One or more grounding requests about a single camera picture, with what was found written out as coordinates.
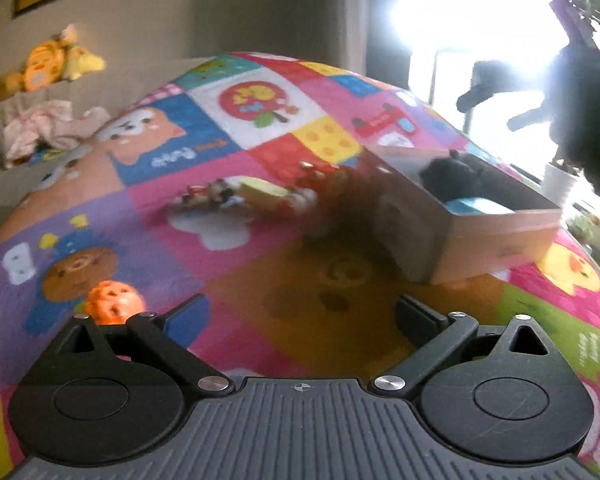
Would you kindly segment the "pink cardboard box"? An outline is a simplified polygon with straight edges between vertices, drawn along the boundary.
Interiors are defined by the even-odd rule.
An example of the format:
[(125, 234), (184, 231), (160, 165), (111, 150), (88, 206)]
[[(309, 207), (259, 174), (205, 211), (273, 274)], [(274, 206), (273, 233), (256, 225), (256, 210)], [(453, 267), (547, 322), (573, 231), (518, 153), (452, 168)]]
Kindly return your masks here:
[(356, 206), (407, 279), (437, 285), (542, 259), (559, 229), (560, 208), (490, 162), (460, 152), (467, 165), (482, 169), (477, 197), (514, 213), (451, 214), (418, 176), (431, 159), (448, 155), (449, 150), (372, 146), (356, 163), (361, 185)]

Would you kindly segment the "blue card packet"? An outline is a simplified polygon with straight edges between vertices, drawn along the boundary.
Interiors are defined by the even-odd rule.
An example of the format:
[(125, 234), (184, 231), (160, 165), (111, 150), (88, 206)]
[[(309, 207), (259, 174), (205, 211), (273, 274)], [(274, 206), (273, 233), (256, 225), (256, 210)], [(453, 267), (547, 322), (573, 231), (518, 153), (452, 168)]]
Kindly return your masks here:
[(477, 214), (502, 216), (503, 214), (514, 213), (513, 210), (483, 197), (464, 197), (449, 200), (445, 203), (445, 208), (451, 214), (457, 214), (458, 216), (476, 216)]

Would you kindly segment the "pink crumpled clothes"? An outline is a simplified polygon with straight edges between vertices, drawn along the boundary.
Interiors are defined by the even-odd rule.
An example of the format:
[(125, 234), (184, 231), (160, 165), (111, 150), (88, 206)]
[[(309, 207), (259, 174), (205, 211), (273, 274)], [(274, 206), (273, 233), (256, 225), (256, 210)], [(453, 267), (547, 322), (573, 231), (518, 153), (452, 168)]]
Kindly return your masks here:
[(23, 164), (42, 146), (62, 152), (74, 150), (110, 119), (106, 108), (101, 106), (74, 116), (72, 103), (63, 100), (51, 100), (28, 108), (6, 122), (3, 164), (6, 168)]

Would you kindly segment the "yellow tiger plush toy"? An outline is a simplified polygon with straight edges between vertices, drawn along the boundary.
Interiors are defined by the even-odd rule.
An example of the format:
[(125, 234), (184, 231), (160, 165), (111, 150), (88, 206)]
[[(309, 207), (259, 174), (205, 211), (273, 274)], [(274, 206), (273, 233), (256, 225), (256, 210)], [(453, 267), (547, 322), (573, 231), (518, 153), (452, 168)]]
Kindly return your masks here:
[(54, 39), (32, 49), (21, 70), (0, 76), (0, 102), (18, 92), (33, 92), (61, 80), (76, 81), (106, 67), (101, 56), (80, 44), (76, 26), (69, 24)]

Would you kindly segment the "beige curtain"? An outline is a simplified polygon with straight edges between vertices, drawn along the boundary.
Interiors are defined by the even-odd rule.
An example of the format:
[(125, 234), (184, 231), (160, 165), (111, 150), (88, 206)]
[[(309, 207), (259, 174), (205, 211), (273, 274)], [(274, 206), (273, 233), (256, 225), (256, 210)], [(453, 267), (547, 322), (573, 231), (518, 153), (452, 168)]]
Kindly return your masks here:
[(340, 67), (366, 73), (370, 0), (334, 0), (335, 58)]

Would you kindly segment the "colourful cartoon play mat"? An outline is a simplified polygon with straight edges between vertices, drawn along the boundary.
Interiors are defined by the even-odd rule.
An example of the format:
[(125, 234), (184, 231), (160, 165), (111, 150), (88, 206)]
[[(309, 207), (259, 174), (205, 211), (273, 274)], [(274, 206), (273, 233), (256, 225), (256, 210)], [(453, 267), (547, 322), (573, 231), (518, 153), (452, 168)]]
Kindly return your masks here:
[[(560, 225), (535, 262), (407, 279), (355, 199), (372, 146), (457, 150), (520, 180), (411, 92), (320, 63), (221, 55), (40, 176), (0, 227), (0, 479), (600, 479), (600, 270)], [(189, 185), (299, 162), (352, 170), (300, 217), (176, 211)], [(83, 312), (102, 281), (234, 382), (184, 393)], [(479, 322), (420, 393), (370, 381), (414, 351), (402, 295)]]

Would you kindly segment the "black-haired doll keychain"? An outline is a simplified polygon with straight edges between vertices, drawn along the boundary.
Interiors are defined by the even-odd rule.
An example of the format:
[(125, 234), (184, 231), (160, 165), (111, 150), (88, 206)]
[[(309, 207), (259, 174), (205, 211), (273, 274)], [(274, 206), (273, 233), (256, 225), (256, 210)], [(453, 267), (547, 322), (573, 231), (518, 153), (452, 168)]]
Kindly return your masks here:
[(246, 211), (247, 204), (238, 194), (240, 184), (216, 179), (206, 184), (189, 185), (169, 204), (176, 211), (186, 210), (239, 210)]

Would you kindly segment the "black plush toy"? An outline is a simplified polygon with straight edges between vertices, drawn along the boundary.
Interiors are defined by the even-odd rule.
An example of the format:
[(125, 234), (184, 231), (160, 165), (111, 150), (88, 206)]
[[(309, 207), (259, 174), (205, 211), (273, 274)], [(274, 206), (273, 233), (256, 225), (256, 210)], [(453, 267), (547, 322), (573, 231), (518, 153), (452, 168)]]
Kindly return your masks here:
[(418, 173), (422, 187), (441, 203), (478, 196), (482, 169), (467, 165), (457, 150), (437, 157)]

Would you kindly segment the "orange ball toy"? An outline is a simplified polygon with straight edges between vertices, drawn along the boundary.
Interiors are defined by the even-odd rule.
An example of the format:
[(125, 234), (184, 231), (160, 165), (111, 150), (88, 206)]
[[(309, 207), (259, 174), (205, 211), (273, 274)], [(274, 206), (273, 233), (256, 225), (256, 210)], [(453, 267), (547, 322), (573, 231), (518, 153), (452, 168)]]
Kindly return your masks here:
[(146, 311), (145, 300), (131, 285), (102, 281), (87, 294), (83, 312), (97, 325), (121, 325)]

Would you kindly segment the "white plant pot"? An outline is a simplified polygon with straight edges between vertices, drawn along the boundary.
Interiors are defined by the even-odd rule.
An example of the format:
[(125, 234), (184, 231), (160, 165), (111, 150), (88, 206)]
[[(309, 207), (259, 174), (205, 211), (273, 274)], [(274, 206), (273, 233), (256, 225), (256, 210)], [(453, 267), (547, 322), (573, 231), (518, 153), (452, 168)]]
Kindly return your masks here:
[(563, 159), (554, 159), (545, 167), (541, 192), (553, 204), (563, 207), (579, 178), (577, 169), (567, 165)]

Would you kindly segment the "yellow round keychain toy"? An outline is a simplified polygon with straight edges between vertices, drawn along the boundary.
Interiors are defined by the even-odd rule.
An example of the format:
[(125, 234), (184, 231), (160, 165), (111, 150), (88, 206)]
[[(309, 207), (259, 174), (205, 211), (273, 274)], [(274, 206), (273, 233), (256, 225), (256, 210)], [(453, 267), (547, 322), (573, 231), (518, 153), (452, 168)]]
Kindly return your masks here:
[(251, 208), (275, 210), (290, 195), (288, 188), (256, 177), (242, 177), (236, 194)]

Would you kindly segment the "red doll keychain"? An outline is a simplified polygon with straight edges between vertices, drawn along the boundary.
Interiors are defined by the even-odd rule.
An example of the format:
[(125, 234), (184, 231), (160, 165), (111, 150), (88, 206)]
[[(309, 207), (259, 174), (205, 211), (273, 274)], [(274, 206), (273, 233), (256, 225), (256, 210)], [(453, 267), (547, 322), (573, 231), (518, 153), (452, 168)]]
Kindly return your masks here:
[(325, 162), (299, 162), (300, 174), (277, 206), (284, 217), (300, 217), (336, 204), (347, 191), (352, 170)]

